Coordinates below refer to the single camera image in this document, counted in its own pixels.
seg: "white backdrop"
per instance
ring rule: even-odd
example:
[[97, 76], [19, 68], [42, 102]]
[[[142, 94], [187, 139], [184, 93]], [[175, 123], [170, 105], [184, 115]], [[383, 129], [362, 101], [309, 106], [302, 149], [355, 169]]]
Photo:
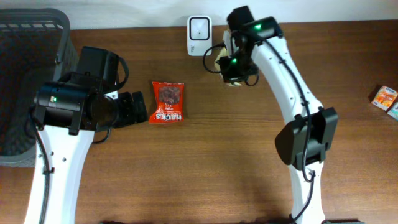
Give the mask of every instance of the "white backdrop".
[[54, 7], [72, 29], [185, 26], [188, 16], [208, 15], [226, 24], [232, 9], [248, 5], [255, 19], [279, 22], [398, 19], [398, 0], [1, 0], [0, 8]]

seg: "small package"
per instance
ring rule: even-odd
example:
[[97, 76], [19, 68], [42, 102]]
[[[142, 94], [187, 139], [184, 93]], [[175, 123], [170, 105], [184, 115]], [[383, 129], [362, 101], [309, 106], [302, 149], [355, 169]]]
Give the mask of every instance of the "small package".
[[388, 114], [398, 121], [398, 102], [392, 106], [392, 108], [388, 111]]
[[155, 90], [157, 109], [150, 116], [150, 124], [167, 124], [183, 121], [182, 91], [184, 83], [152, 82]]
[[395, 90], [383, 86], [374, 97], [372, 104], [386, 111], [397, 98], [397, 96], [398, 93]]

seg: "crate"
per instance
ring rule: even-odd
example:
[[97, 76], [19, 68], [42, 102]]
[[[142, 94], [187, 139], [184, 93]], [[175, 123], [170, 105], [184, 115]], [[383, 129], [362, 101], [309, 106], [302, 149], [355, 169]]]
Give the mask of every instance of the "crate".
[[0, 10], [0, 165], [34, 166], [28, 109], [44, 82], [76, 70], [69, 33], [57, 9]]

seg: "wooden tabletop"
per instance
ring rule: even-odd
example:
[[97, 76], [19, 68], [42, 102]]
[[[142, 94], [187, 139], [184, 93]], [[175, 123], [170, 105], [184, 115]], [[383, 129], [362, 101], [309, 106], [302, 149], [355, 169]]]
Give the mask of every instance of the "wooden tabletop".
[[[322, 173], [327, 219], [398, 223], [398, 121], [369, 103], [376, 85], [398, 90], [398, 21], [281, 24], [314, 95], [340, 120]], [[213, 43], [226, 27], [213, 28]], [[284, 127], [263, 76], [226, 86], [187, 54], [186, 28], [74, 30], [76, 49], [124, 57], [155, 111], [151, 81], [184, 82], [183, 123], [114, 130], [88, 152], [76, 223], [238, 223], [288, 217], [292, 189], [274, 139]], [[209, 65], [216, 54], [209, 58]], [[23, 223], [33, 168], [0, 167], [0, 223]]]

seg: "red snack bag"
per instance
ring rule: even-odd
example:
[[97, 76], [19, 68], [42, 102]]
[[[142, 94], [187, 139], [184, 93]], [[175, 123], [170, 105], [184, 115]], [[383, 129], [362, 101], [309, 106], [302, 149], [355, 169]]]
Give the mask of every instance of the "red snack bag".
[[183, 121], [182, 91], [184, 83], [152, 82], [157, 109], [149, 118], [150, 124], [167, 124]]

